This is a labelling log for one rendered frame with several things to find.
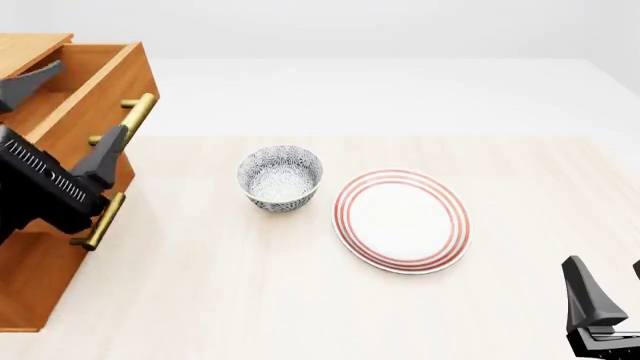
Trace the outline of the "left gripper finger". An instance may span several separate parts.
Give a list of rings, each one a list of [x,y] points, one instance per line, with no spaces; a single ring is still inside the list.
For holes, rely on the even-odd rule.
[[[41,86],[65,69],[61,60],[56,60],[37,71],[0,80],[0,113],[11,113]]]
[[[128,128],[113,126],[95,145],[93,151],[72,168],[71,174],[99,191],[115,184],[116,164],[124,149]]]

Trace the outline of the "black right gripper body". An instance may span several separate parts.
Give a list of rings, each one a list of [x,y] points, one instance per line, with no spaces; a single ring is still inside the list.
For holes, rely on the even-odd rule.
[[[578,358],[640,359],[640,332],[615,332],[612,327],[591,332],[568,326],[566,338]]]

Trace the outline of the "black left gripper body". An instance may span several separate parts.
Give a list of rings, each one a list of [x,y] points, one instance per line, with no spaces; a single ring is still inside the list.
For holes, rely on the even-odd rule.
[[[89,229],[109,203],[103,192],[0,125],[0,245],[37,219],[69,235]]]

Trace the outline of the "wooden drawer with box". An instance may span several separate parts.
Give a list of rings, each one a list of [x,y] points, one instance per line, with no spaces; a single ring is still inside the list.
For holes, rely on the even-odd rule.
[[[65,70],[0,122],[69,169],[90,151],[89,137],[122,122],[121,101],[159,92],[140,42],[64,44],[28,70],[56,60]]]

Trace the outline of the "closed wooden drawer front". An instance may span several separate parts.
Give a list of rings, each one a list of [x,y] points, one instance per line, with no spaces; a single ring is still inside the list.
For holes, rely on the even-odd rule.
[[[116,164],[115,183],[113,187],[103,193],[105,197],[111,199],[117,192],[124,193],[135,178],[135,171],[130,164],[128,156],[123,153],[119,156]],[[19,234],[44,233],[62,236],[62,233],[52,225],[41,219],[37,219],[28,224],[23,230],[17,230]]]

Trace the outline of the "wooden cabinet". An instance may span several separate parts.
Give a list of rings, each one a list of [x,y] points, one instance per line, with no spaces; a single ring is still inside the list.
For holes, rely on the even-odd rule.
[[[64,44],[70,33],[0,34],[0,80],[31,72]],[[13,233],[0,245],[0,332],[42,329],[87,252],[63,234]]]

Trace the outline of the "blue white patterned bowl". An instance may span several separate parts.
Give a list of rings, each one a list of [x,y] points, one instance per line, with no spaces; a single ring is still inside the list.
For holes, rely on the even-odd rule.
[[[236,179],[245,196],[267,212],[291,212],[316,194],[323,176],[320,159],[299,146],[277,145],[244,158]]]

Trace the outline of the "white plate with red rings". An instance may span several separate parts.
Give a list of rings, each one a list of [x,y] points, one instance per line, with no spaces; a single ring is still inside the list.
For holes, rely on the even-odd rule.
[[[342,244],[387,272],[423,275],[453,266],[471,245],[470,215],[443,182],[380,169],[346,182],[331,208]]]

